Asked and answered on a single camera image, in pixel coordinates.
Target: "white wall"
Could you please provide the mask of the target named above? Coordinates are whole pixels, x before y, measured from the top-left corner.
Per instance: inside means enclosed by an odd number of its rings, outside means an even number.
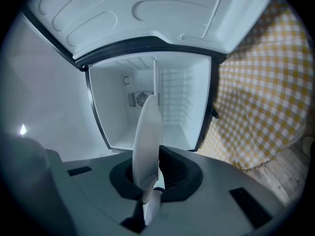
[[[108,154],[90,106],[85,74],[18,18],[2,50],[0,97],[6,132],[56,150],[62,161]]]
[[[99,120],[109,144],[113,146],[129,128],[123,77],[119,71],[108,69],[91,69],[90,77]]]

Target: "black rectangular slot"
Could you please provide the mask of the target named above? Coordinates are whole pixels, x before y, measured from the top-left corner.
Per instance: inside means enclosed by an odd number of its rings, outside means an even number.
[[[90,167],[84,166],[84,167],[81,167],[81,168],[68,170],[68,173],[69,173],[70,177],[72,177],[72,176],[79,175],[79,174],[82,174],[82,173],[85,173],[85,172],[89,172],[91,170],[92,169]]]
[[[272,219],[244,188],[237,188],[229,192],[256,229]]]

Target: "checkered cloth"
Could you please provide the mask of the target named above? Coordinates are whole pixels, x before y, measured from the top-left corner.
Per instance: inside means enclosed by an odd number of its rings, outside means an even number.
[[[242,170],[274,159],[303,133],[313,66],[301,24],[283,0],[271,0],[220,66],[220,118],[212,118],[197,153]]]

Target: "mini fridge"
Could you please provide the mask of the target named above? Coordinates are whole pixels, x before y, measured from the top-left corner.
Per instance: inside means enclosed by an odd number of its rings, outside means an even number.
[[[196,151],[212,117],[219,64],[268,2],[29,0],[22,13],[47,44],[85,73],[109,149],[133,150],[142,107],[156,90],[161,145]]]

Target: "black slot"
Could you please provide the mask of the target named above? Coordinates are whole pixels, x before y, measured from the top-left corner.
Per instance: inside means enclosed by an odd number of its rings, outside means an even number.
[[[68,170],[68,173],[69,173],[70,177],[72,177],[72,176],[79,175],[79,174],[82,174],[82,173],[85,173],[85,172],[89,172],[91,170],[92,169],[90,167],[84,166],[84,167],[81,167],[81,168]]]
[[[263,226],[272,219],[244,188],[230,190],[229,192],[255,229]]]
[[[159,168],[165,183],[162,203],[183,201],[201,185],[203,174],[200,167],[164,146],[159,148]],[[109,179],[121,197],[132,200],[142,198],[143,191],[132,181],[132,158],[112,168]]]
[[[146,225],[144,222],[143,206],[142,202],[138,200],[136,207],[133,211],[133,215],[130,218],[125,219],[122,223],[122,226],[128,228],[135,233],[141,233],[145,229]]]

